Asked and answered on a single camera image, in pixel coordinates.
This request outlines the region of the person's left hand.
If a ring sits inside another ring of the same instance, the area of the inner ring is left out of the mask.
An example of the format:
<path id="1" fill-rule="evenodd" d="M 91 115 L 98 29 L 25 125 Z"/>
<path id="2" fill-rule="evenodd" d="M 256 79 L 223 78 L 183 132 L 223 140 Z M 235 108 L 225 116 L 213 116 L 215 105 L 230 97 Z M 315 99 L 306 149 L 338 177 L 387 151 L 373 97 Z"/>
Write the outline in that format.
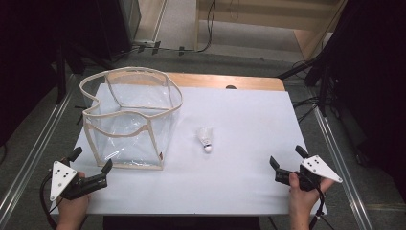
<path id="1" fill-rule="evenodd" d="M 70 219 L 70 220 L 82 220 L 86 216 L 87 208 L 90 202 L 90 195 L 84 195 L 82 197 L 69 200 L 62 197 L 57 199 L 59 219 Z"/>

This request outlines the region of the white feather shuttlecock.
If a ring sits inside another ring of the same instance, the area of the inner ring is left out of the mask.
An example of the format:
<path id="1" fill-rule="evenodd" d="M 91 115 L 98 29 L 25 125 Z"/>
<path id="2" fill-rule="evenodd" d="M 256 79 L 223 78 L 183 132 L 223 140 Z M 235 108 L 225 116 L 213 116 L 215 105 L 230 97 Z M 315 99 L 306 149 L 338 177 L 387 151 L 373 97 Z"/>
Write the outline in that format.
<path id="1" fill-rule="evenodd" d="M 211 153 L 213 150 L 212 136 L 213 130 L 210 127 L 202 127 L 197 131 L 197 138 L 207 153 Z"/>

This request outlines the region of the person's right hand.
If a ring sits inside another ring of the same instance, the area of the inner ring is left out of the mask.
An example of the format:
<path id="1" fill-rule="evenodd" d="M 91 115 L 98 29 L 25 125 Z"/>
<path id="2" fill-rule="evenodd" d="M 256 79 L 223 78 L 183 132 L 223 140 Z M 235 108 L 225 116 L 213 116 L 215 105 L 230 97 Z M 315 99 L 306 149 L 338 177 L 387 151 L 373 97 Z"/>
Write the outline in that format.
<path id="1" fill-rule="evenodd" d="M 319 190 L 313 189 L 306 192 L 300 189 L 299 176 L 292 172 L 289 175 L 289 184 L 289 215 L 291 217 L 308 217 L 320 197 L 320 192 L 326 192 L 334 184 L 334 181 L 324 178 Z"/>

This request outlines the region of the white table sheet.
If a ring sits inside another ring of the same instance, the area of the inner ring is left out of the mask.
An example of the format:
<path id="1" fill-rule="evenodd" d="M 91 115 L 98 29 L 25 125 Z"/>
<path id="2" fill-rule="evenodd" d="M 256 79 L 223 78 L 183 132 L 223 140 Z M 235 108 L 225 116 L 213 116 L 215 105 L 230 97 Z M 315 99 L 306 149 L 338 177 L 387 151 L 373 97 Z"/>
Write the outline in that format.
<path id="1" fill-rule="evenodd" d="M 304 137 L 285 91 L 184 87 L 161 171 L 114 169 L 91 195 L 91 215 L 269 216 L 288 211 L 273 156 L 296 171 Z M 207 153 L 197 138 L 213 130 Z"/>

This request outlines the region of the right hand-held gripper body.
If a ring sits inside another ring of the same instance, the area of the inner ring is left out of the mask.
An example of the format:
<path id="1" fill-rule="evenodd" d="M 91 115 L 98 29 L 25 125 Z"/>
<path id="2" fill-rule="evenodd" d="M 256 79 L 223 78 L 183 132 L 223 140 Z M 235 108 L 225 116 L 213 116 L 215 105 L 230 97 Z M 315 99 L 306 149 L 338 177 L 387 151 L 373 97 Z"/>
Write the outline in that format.
<path id="1" fill-rule="evenodd" d="M 289 186 L 291 173 L 293 172 L 281 169 L 275 160 L 275 181 Z M 343 182 L 343 179 L 319 155 L 303 159 L 299 171 L 294 173 L 299 177 L 300 189 L 306 192 L 320 187 L 322 178 Z"/>

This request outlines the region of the light wooden shelf unit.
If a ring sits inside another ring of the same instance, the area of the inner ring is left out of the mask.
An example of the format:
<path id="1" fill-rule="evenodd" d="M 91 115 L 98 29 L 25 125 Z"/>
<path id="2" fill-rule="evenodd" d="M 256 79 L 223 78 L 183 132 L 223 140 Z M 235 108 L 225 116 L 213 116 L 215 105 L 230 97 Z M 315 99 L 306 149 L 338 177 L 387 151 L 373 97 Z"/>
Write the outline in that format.
<path id="1" fill-rule="evenodd" d="M 215 0 L 214 21 L 292 29 L 305 60 L 335 31 L 348 0 Z"/>

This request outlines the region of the black cabinet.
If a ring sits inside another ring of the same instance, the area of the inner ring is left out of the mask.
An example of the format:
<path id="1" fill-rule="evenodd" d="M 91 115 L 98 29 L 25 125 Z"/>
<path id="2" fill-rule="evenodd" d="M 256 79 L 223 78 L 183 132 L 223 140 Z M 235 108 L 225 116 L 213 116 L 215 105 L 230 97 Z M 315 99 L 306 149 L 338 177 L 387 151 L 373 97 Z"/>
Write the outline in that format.
<path id="1" fill-rule="evenodd" d="M 103 56 L 112 59 L 132 48 L 141 11 L 138 0 L 96 0 L 101 17 Z"/>

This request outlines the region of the black curtain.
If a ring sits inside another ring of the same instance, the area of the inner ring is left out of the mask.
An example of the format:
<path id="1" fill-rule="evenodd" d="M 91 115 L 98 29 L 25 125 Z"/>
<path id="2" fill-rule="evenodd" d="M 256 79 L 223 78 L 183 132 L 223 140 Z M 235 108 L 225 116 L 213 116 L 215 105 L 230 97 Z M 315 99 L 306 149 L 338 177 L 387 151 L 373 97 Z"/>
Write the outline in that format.
<path id="1" fill-rule="evenodd" d="M 56 87 L 56 43 L 65 65 L 84 70 L 69 26 L 92 0 L 0 0 L 0 147 Z"/>
<path id="2" fill-rule="evenodd" d="M 357 153 L 406 202 L 406 0 L 348 0 L 327 46 Z"/>

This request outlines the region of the clear plastic bag beige trim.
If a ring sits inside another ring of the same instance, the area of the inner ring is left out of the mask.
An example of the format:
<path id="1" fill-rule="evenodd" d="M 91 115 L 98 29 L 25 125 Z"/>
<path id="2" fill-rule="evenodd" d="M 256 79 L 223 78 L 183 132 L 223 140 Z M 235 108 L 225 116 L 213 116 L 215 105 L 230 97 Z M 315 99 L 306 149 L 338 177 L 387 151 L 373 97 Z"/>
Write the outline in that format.
<path id="1" fill-rule="evenodd" d="M 161 170 L 183 95 L 168 74 L 124 67 L 83 79 L 83 129 L 98 165 Z"/>

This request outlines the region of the black upright stand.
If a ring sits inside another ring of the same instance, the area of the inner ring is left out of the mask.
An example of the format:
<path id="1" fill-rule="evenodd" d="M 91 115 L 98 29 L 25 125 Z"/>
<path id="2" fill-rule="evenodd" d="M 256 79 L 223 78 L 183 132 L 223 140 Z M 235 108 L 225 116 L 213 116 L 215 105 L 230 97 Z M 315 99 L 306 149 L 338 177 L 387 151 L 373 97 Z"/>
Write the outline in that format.
<path id="1" fill-rule="evenodd" d="M 56 43 L 56 104 L 60 104 L 66 95 L 66 71 L 65 57 L 63 54 L 64 44 L 62 40 Z"/>

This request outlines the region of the metal floor rail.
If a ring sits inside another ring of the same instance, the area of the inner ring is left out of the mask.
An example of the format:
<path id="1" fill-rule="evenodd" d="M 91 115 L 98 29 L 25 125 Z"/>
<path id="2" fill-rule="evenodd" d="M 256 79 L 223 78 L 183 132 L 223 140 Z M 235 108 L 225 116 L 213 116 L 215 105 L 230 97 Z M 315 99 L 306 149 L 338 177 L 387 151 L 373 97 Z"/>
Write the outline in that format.
<path id="1" fill-rule="evenodd" d="M 78 87 L 78 76 L 71 74 L 67 80 L 67 93 L 58 104 L 52 106 L 52 111 L 47 117 L 46 123 L 37 135 L 33 146 L 30 148 L 24 162 L 19 165 L 19 170 L 12 184 L 0 199 L 0 229 L 3 229 L 11 214 L 22 196 L 35 168 L 39 164 L 40 158 L 49 140 L 51 139 L 60 118 L 71 100 L 72 92 Z"/>
<path id="2" fill-rule="evenodd" d="M 352 180 L 348 167 L 342 156 L 342 152 L 328 123 L 327 117 L 322 115 L 319 108 L 315 109 L 315 117 L 319 124 L 320 130 L 324 135 L 335 169 L 343 179 L 342 186 L 359 229 L 374 230 L 366 206 L 364 205 L 364 202 Z"/>

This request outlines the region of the black panel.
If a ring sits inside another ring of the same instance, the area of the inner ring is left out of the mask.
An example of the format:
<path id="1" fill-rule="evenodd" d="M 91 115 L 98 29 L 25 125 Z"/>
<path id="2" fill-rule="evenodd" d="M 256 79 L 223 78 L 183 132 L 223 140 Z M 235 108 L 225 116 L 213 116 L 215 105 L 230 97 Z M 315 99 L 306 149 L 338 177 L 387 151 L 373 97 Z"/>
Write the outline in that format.
<path id="1" fill-rule="evenodd" d="M 104 216 L 103 230 L 260 230 L 257 217 Z"/>

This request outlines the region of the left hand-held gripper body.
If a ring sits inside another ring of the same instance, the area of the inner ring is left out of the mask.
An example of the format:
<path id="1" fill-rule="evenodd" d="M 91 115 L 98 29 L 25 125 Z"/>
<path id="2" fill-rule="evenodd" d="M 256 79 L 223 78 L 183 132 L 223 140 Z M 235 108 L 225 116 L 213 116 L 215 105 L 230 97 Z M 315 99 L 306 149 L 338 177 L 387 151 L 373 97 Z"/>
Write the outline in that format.
<path id="1" fill-rule="evenodd" d="M 58 197 L 73 200 L 91 194 L 107 186 L 106 176 L 107 165 L 104 165 L 101 173 L 82 178 L 68 163 L 55 161 L 51 173 L 50 200 L 55 201 Z"/>

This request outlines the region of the light wooden panel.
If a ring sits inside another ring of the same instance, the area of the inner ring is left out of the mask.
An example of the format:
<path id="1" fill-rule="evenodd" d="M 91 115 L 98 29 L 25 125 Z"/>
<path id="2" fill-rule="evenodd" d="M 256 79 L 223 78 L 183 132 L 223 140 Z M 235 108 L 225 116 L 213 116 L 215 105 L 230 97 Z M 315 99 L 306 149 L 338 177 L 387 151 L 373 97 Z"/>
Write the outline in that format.
<path id="1" fill-rule="evenodd" d="M 141 20 L 135 35 L 137 43 L 156 41 L 168 0 L 139 0 Z"/>

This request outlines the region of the black tripod stand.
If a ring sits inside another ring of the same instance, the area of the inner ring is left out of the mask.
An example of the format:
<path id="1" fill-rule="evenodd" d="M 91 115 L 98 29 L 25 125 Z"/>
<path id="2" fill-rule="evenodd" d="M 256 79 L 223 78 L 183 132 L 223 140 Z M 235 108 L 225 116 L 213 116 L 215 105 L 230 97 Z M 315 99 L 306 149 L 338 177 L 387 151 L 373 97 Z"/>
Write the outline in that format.
<path id="1" fill-rule="evenodd" d="M 322 51 L 316 57 L 310 60 L 305 60 L 300 65 L 277 75 L 277 78 L 283 81 L 305 69 L 309 69 L 308 74 L 304 78 L 304 84 L 306 86 L 314 86 L 317 82 L 320 83 L 320 91 L 316 105 L 319 107 L 323 116 L 326 116 L 327 105 L 327 82 L 329 71 L 327 58 L 327 51 Z"/>

